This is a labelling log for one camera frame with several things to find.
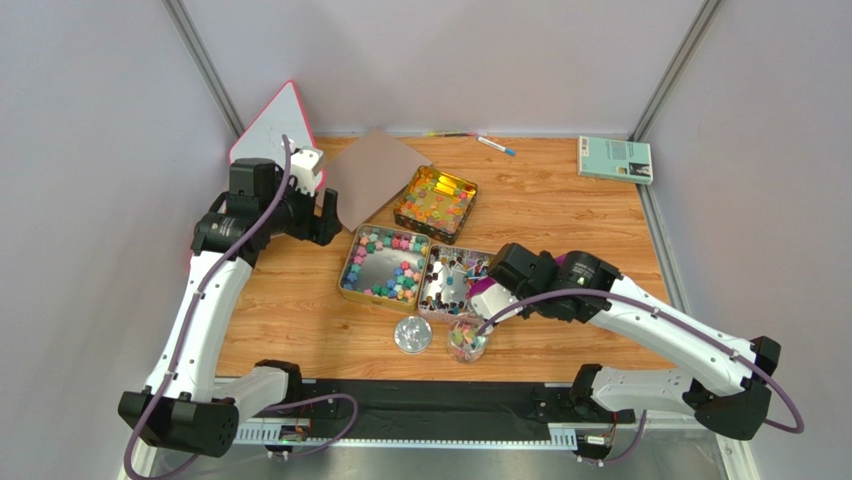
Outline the clear plastic jar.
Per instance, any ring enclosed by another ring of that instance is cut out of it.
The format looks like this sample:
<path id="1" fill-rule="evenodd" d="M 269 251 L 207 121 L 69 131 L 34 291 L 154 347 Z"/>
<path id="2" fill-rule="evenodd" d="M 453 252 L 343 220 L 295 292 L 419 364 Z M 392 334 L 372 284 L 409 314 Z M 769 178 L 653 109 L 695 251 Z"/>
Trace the clear plastic jar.
<path id="1" fill-rule="evenodd" d="M 488 337 L 479 334 L 483 321 L 479 318 L 458 318 L 452 321 L 446 336 L 446 351 L 460 363 L 478 361 L 485 353 Z"/>

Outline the purple plastic scoop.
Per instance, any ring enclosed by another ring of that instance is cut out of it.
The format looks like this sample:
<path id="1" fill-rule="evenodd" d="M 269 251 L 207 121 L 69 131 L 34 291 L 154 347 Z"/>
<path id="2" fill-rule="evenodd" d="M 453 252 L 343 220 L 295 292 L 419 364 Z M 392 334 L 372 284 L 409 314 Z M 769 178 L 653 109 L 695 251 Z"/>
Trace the purple plastic scoop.
<path id="1" fill-rule="evenodd" d="M 566 255 L 560 255 L 554 258 L 554 261 L 558 266 L 561 266 L 565 260 Z M 472 300 L 474 296 L 486 291 L 491 286 L 495 285 L 496 281 L 488 276 L 483 277 L 482 279 L 477 280 L 473 283 L 473 285 L 468 289 L 467 298 Z"/>

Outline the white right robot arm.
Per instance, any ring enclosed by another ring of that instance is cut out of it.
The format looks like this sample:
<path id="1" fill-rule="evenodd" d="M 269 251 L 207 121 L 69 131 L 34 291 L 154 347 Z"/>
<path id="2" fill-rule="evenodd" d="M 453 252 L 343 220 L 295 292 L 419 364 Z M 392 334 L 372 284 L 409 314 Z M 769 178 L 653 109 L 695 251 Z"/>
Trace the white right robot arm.
<path id="1" fill-rule="evenodd" d="M 578 321 L 637 342 L 672 363 L 663 370 L 578 371 L 575 403 L 609 412 L 647 410 L 692 416 L 708 430 L 752 439 L 768 424 L 775 340 L 744 339 L 707 326 L 655 298 L 612 264 L 583 251 L 555 257 L 504 245 L 469 290 L 483 334 L 515 316 Z"/>

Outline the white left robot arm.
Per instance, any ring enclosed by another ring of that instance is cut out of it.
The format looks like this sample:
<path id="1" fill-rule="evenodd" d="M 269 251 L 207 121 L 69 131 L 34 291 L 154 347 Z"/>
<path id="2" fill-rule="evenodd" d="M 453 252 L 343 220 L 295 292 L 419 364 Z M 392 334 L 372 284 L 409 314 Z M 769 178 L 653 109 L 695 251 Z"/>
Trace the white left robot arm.
<path id="1" fill-rule="evenodd" d="M 328 245 L 342 230 L 338 193 L 317 192 L 274 160 L 234 161 L 229 186 L 196 223 L 190 274 L 170 337 L 139 392 L 125 392 L 119 416 L 145 444 L 223 456 L 247 420 L 303 398 L 298 365 L 261 360 L 228 385 L 216 365 L 243 288 L 276 235 Z"/>

